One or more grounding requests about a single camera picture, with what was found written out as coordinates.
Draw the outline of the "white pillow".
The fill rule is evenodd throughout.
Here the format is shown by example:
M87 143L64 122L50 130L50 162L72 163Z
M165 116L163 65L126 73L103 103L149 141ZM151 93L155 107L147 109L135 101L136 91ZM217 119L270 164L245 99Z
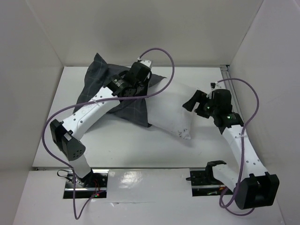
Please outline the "white pillow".
M183 104L189 101L195 92L194 87L172 81L164 91L145 99L148 123L178 138L190 140L193 115Z

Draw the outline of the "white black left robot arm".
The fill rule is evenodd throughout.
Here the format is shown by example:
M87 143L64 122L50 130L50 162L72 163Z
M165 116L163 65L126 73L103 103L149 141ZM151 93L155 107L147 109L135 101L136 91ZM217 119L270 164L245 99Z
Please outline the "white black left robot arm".
M122 102L121 97L146 95L151 68L150 60L134 62L129 70L106 78L88 105L63 121L50 123L52 140L74 168L80 186L87 187L97 179L84 156L86 148L80 139L96 121Z

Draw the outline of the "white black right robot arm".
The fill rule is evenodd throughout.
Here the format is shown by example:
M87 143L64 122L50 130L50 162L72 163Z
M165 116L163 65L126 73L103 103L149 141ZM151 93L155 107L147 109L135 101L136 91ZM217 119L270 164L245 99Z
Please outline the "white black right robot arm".
M216 89L207 94L197 90L183 108L203 118L213 118L242 169L236 173L223 160L210 161L205 167L205 181L224 184L234 194L234 201L241 210L271 206L279 187L278 176L270 174L258 158L242 118L233 111L230 91Z

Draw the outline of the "dark grey checked pillowcase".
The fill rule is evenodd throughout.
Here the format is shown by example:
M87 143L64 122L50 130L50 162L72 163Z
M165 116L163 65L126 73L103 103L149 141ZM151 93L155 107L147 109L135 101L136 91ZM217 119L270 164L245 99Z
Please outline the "dark grey checked pillowcase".
M113 98L146 96L147 94L136 94L136 89L124 80L124 75L129 69L130 67L108 64L96 53L93 62L87 69L84 77L84 87L76 103L81 104L90 101L101 88L106 86L112 88ZM163 76L152 74L148 89L164 79L165 77ZM119 100L116 103L117 106L109 110L108 114L115 115L145 128L152 126L148 123L147 106L144 98Z

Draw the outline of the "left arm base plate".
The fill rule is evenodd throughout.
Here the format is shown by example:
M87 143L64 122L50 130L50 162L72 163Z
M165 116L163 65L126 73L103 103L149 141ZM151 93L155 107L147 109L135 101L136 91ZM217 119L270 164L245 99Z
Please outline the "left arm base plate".
M108 183L107 169L94 169L94 176L91 181L82 183L79 179L75 179L75 198L88 199L94 196L95 199L107 197L107 183ZM71 170L58 170L57 176L65 179L65 187L63 199L73 198L73 173Z

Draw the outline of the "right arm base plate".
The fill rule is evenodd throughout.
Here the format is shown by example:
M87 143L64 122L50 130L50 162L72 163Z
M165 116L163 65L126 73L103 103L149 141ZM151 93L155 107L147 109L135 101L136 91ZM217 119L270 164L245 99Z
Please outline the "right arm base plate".
M190 176L186 178L192 189L192 196L217 196L226 189L226 186L220 181L209 180L205 169L190 170Z

